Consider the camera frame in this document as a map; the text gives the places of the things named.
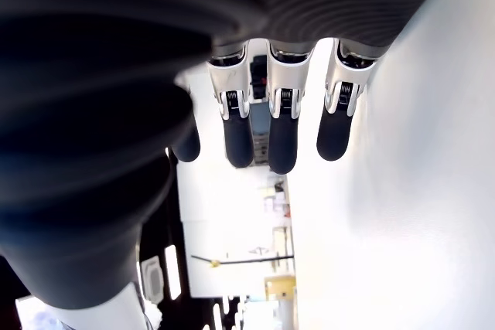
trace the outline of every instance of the white wall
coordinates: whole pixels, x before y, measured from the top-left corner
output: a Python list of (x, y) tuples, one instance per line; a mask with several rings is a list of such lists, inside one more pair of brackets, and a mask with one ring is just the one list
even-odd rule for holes
[(330, 45), (288, 178), (300, 328), (495, 328), (495, 0), (428, 0), (334, 163), (316, 152)]

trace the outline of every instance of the black fingertip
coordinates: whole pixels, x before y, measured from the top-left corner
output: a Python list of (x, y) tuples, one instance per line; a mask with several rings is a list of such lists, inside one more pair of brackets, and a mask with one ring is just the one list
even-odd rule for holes
[(253, 162), (254, 145), (249, 116), (232, 116), (224, 120), (225, 150), (229, 162), (236, 168), (246, 168)]
[(334, 162), (346, 153), (352, 120), (346, 111), (337, 110), (334, 114), (329, 114), (323, 107), (316, 141), (316, 148), (322, 158)]
[(200, 134), (196, 125), (196, 119), (193, 117), (193, 124), (184, 139), (172, 146), (173, 153), (181, 162), (193, 162), (200, 155), (201, 143)]
[(287, 174), (294, 168), (297, 159), (297, 128), (299, 118), (281, 115), (270, 120), (268, 142), (268, 164), (277, 174)]

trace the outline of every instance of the white panel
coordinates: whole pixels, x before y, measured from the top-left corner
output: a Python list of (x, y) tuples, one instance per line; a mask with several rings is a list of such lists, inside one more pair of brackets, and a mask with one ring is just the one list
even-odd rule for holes
[(316, 152), (318, 45), (288, 176), (301, 329), (495, 328), (494, 30), (495, 0), (429, 0), (334, 163)]
[(165, 248), (165, 262), (167, 265), (167, 277), (169, 279), (170, 298), (176, 300), (181, 291), (179, 265), (177, 264), (177, 252), (175, 245)]

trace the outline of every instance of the black cable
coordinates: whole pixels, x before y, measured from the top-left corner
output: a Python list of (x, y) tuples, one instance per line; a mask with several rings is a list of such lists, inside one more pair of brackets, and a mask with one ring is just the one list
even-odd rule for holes
[(198, 259), (198, 260), (203, 260), (208, 263), (215, 263), (216, 265), (221, 265), (221, 264), (245, 264), (245, 263), (262, 263), (262, 262), (272, 262), (276, 260), (285, 260), (285, 259), (293, 259), (293, 255), (286, 255), (284, 257), (269, 257), (269, 258), (260, 258), (260, 259), (251, 259), (251, 260), (226, 260), (226, 261), (221, 261), (221, 260), (214, 260), (214, 259), (207, 259), (203, 257), (198, 257), (197, 255), (191, 255), (192, 258)]

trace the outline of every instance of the robotic hand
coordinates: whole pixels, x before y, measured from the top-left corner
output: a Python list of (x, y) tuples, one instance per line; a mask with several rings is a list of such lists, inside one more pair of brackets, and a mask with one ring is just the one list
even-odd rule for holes
[[(271, 115), (268, 163), (278, 174), (290, 172), (297, 159), (301, 101), (315, 44), (267, 42)], [(227, 158), (236, 168), (249, 166), (254, 152), (247, 49), (247, 43), (224, 47), (226, 51), (236, 52), (214, 56), (207, 63), (224, 121)], [(346, 152), (357, 99), (386, 49), (339, 39), (333, 44), (317, 140), (318, 152), (325, 160), (335, 161)]]
[(371, 71), (423, 1), (2, 0), (2, 255), (71, 328), (146, 329), (135, 246), (172, 184), (164, 148), (200, 151), (177, 75), (209, 59), (227, 157), (248, 166), (245, 41), (269, 40), (268, 160), (284, 174), (312, 49), (337, 38), (317, 140), (337, 160)]

